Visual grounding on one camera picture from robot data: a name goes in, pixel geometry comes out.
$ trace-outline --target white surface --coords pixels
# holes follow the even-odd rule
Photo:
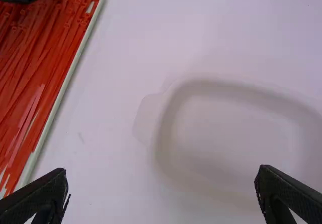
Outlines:
[[[86,29],[84,37],[83,37],[83,39],[82,39],[82,41],[81,41],[81,43],[79,45],[79,48],[78,48],[78,50],[76,52],[76,55],[75,55],[75,57],[73,59],[73,62],[70,65],[70,68],[68,70],[66,78],[65,78],[65,80],[64,80],[64,82],[63,82],[63,84],[61,86],[61,89],[59,91],[57,99],[56,99],[56,101],[55,101],[55,103],[53,105],[53,108],[52,108],[51,112],[50,112],[50,115],[48,117],[48,120],[46,122],[44,130],[43,130],[43,132],[42,132],[42,134],[41,134],[41,136],[39,138],[37,147],[36,147],[35,151],[30,154],[30,156],[28,158],[28,161],[27,161],[27,163],[26,163],[26,165],[24,167],[24,170],[23,170],[23,172],[22,172],[22,174],[20,176],[20,179],[19,179],[19,181],[17,183],[17,186],[16,186],[15,190],[20,189],[21,187],[25,186],[29,182],[30,175],[32,174],[32,171],[34,169],[35,164],[37,163],[38,156],[39,156],[39,154],[41,152],[41,149],[43,147],[43,144],[44,144],[44,141],[45,141],[46,136],[48,134],[48,131],[50,130],[51,123],[52,123],[52,121],[53,121],[53,119],[55,117],[55,114],[56,114],[56,112],[57,112],[57,110],[59,108],[59,105],[60,105],[60,102],[62,100],[62,97],[63,97],[63,95],[64,95],[64,93],[66,91],[66,88],[67,88],[68,84],[69,84],[70,78],[71,78],[71,76],[72,76],[72,74],[73,74],[73,72],[74,72],[74,70],[76,68],[78,60],[79,60],[79,58],[80,58],[80,56],[82,54],[82,51],[84,49],[84,46],[85,46],[85,44],[86,44],[86,42],[87,42],[87,40],[88,40],[88,38],[89,38],[89,36],[91,34],[91,31],[92,31],[92,29],[93,29],[93,27],[95,25],[95,22],[96,22],[96,18],[100,13],[100,10],[101,10],[101,7],[102,7],[103,4],[104,4],[104,0],[100,0],[98,5],[97,5],[97,7],[96,7],[96,10],[95,10],[95,12],[94,12],[94,14],[93,14],[93,16],[91,18],[91,22],[89,23],[88,28]],[[1,198],[3,198],[3,196],[5,195],[5,192],[6,192],[6,189],[3,188],[2,191],[0,192],[0,197]]]
[[[64,223],[265,223],[261,162],[322,191],[321,6],[107,0],[32,177],[67,169]]]

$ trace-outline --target white tray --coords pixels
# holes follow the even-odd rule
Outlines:
[[[82,39],[82,41],[81,41],[81,43],[79,45],[79,48],[77,50],[77,53],[76,53],[76,55],[74,57],[74,60],[72,61],[71,65],[70,65],[70,68],[69,68],[69,71],[68,71],[68,73],[66,75],[66,78],[65,78],[65,80],[64,80],[64,82],[63,82],[63,84],[61,86],[61,89],[60,89],[59,94],[57,96],[57,99],[56,99],[56,101],[54,103],[54,106],[53,106],[53,108],[52,108],[52,110],[50,112],[50,115],[48,117],[48,120],[46,122],[44,130],[43,130],[43,132],[42,132],[42,134],[41,134],[41,136],[39,138],[37,147],[36,147],[35,151],[33,153],[31,153],[31,155],[30,155],[30,157],[29,157],[29,159],[28,159],[28,161],[27,161],[27,163],[25,165],[25,168],[24,168],[24,170],[23,170],[23,172],[22,172],[22,174],[20,176],[20,179],[19,179],[19,181],[17,183],[15,191],[20,189],[20,188],[22,188],[23,186],[25,186],[29,182],[30,175],[31,175],[31,173],[32,173],[32,171],[33,171],[33,169],[35,167],[35,164],[37,163],[37,158],[39,156],[41,148],[44,145],[44,142],[45,142],[47,133],[49,132],[51,123],[52,123],[52,121],[53,121],[53,119],[55,117],[55,114],[56,114],[57,110],[58,110],[58,107],[60,105],[61,99],[64,96],[64,93],[66,91],[66,88],[68,86],[70,78],[71,78],[71,76],[72,76],[72,74],[73,74],[73,72],[74,72],[74,70],[76,68],[76,65],[78,63],[79,57],[81,56],[82,51],[83,51],[83,49],[85,47],[86,41],[87,41],[87,39],[89,38],[89,36],[91,34],[91,31],[92,31],[92,29],[94,27],[96,18],[97,18],[98,14],[99,14],[99,12],[100,12],[100,10],[102,8],[103,3],[104,3],[104,0],[100,0],[98,5],[97,5],[97,8],[96,8],[96,10],[94,12],[94,15],[93,15],[93,17],[92,17],[92,19],[90,21],[90,24],[89,24],[89,26],[88,26],[85,34],[84,34],[84,37],[83,37],[83,39]],[[3,198],[5,192],[6,192],[6,189],[3,188],[2,191],[0,192],[0,198]]]

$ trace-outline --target white plastic tray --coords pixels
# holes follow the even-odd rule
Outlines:
[[[72,61],[71,65],[70,65],[70,68],[69,68],[69,71],[68,71],[68,73],[66,75],[65,81],[63,82],[63,84],[61,86],[61,89],[60,89],[59,94],[57,96],[57,99],[56,99],[56,101],[54,103],[54,106],[53,106],[53,108],[52,108],[52,110],[50,112],[50,115],[49,115],[49,118],[48,118],[48,120],[46,122],[44,130],[43,130],[43,132],[42,132],[42,134],[41,134],[41,136],[39,138],[38,145],[37,145],[35,151],[33,153],[31,153],[31,155],[30,155],[30,157],[29,157],[29,159],[28,159],[28,161],[27,161],[27,163],[25,165],[25,168],[24,168],[24,170],[23,170],[23,172],[21,174],[21,177],[20,177],[20,179],[18,181],[18,184],[17,184],[17,186],[15,188],[15,191],[20,189],[20,188],[22,188],[23,186],[25,186],[29,182],[30,175],[31,175],[31,173],[32,173],[32,171],[33,171],[33,169],[35,167],[35,164],[37,163],[37,158],[39,156],[41,148],[44,145],[44,142],[45,142],[47,133],[49,132],[51,123],[52,123],[52,121],[53,121],[53,119],[55,117],[55,114],[56,114],[57,110],[58,110],[58,107],[59,107],[59,104],[61,102],[61,99],[64,96],[64,93],[66,91],[66,88],[68,86],[70,78],[71,78],[71,76],[72,76],[72,74],[73,74],[73,72],[74,72],[74,70],[76,68],[76,65],[78,63],[79,57],[81,56],[82,51],[83,51],[83,49],[85,47],[86,41],[87,41],[87,39],[89,38],[89,36],[91,34],[91,31],[92,31],[92,29],[94,27],[96,18],[97,18],[98,14],[99,14],[99,12],[100,12],[100,10],[102,8],[103,3],[104,3],[104,0],[100,0],[98,5],[97,5],[97,8],[96,8],[96,10],[94,12],[94,15],[93,15],[93,17],[92,17],[92,19],[90,21],[90,24],[89,24],[89,26],[88,26],[85,34],[84,34],[84,37],[83,37],[83,39],[82,39],[82,41],[81,41],[81,43],[79,45],[79,48],[78,48],[77,53],[76,53],[76,55],[74,57],[74,60]],[[3,188],[3,190],[0,192],[0,198],[3,198],[5,192],[6,192],[6,189]]]

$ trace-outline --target white table surface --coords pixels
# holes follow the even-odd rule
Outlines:
[[[149,145],[133,135],[139,105],[222,51],[284,60],[218,63],[214,77],[257,77],[321,110],[321,7],[322,0],[107,0],[32,180],[67,169],[64,223],[241,223],[163,183]]]

